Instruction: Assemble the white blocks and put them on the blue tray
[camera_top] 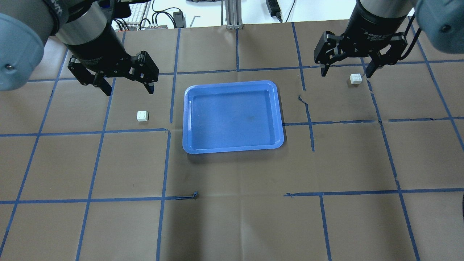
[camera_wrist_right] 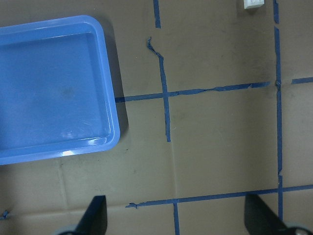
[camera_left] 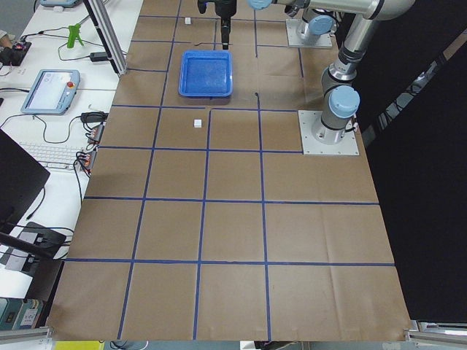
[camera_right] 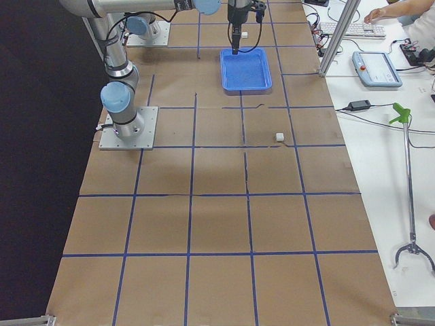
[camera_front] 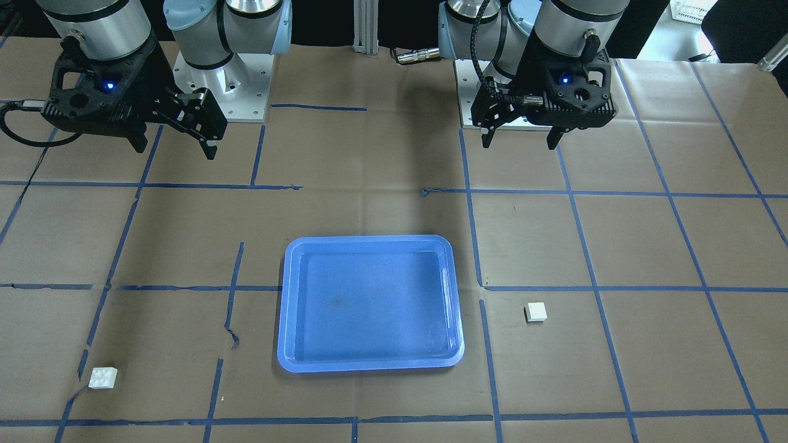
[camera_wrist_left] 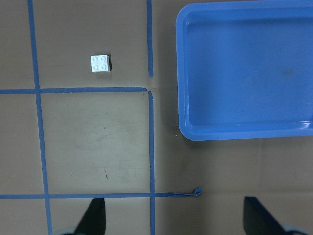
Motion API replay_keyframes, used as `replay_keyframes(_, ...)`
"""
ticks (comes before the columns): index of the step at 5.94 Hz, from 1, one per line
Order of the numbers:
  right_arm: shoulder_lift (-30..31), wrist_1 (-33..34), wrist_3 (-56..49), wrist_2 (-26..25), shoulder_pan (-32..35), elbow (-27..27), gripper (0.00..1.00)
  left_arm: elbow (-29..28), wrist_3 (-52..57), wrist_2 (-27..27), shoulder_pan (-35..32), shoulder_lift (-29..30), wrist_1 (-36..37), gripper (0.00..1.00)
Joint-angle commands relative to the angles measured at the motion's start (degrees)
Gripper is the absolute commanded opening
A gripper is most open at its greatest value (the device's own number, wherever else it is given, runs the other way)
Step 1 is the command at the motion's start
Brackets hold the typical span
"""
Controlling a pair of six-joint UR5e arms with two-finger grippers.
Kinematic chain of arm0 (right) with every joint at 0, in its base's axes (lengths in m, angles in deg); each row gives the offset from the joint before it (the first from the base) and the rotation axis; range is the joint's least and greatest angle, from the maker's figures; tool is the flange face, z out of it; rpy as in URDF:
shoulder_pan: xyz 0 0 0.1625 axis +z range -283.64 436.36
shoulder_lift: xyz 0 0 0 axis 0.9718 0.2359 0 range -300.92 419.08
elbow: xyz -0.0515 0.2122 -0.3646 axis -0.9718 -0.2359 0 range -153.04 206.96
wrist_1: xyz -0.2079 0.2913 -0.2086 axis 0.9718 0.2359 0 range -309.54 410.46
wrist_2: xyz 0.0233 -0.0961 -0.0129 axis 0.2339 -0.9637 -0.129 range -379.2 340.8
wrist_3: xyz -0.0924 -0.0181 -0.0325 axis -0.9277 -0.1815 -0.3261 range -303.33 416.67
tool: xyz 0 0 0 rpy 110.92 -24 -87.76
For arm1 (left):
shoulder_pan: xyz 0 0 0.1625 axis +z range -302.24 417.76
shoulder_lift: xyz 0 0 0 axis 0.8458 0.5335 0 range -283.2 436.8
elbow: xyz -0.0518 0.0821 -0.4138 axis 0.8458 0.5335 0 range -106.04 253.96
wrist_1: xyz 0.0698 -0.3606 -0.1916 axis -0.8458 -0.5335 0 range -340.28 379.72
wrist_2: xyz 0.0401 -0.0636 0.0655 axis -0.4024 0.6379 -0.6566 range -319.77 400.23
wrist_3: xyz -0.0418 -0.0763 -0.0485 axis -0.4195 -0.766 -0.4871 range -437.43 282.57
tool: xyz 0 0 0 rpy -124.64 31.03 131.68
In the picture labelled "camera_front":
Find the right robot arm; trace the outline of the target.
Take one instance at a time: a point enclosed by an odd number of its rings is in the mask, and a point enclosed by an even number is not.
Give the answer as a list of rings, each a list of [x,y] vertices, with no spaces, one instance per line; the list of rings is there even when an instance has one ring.
[[[262,57],[287,53],[290,1],[166,1],[183,67],[171,68],[140,1],[40,1],[61,36],[49,97],[36,109],[73,138],[125,138],[147,147],[147,124],[194,138],[212,160],[228,120],[256,121]]]

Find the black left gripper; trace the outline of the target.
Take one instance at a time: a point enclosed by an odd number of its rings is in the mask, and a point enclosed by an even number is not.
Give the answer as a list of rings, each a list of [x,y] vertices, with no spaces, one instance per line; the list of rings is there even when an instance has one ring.
[[[471,105],[471,121],[481,127],[489,149],[496,129],[515,118],[548,126],[548,149],[574,129],[601,128],[618,110],[611,93],[611,62],[598,34],[580,35],[578,56],[560,54],[532,34],[507,84],[484,78]]]

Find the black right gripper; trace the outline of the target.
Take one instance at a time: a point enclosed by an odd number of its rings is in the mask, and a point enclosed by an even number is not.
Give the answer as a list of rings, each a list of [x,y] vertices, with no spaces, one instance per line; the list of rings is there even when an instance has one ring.
[[[149,122],[168,124],[199,142],[214,160],[227,119],[208,88],[185,93],[154,33],[140,48],[115,60],[88,58],[75,37],[61,41],[50,97],[42,116],[72,134],[126,138],[137,153],[146,152]]]

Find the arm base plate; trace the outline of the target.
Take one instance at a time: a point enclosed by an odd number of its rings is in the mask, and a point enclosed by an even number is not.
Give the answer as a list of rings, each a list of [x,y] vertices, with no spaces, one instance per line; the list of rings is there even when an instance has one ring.
[[[236,54],[228,64],[213,70],[197,70],[178,54],[175,83],[185,92],[208,88],[228,122],[262,124],[268,109],[273,54]]]
[[[476,93],[478,93],[480,81],[478,80],[471,60],[455,60],[454,66],[462,128],[478,129],[478,127],[472,124],[471,105],[475,100]],[[550,127],[538,126],[524,117],[518,117],[514,121],[501,126],[499,130],[536,131],[546,133],[550,130]]]

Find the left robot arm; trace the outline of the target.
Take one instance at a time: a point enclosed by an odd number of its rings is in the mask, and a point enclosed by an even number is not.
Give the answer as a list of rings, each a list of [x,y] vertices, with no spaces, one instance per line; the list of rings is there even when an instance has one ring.
[[[596,129],[618,114],[608,39],[627,1],[444,1],[438,9],[442,58],[468,60],[476,93],[470,122],[484,148],[496,130],[523,118],[548,127],[554,150],[564,134]]]

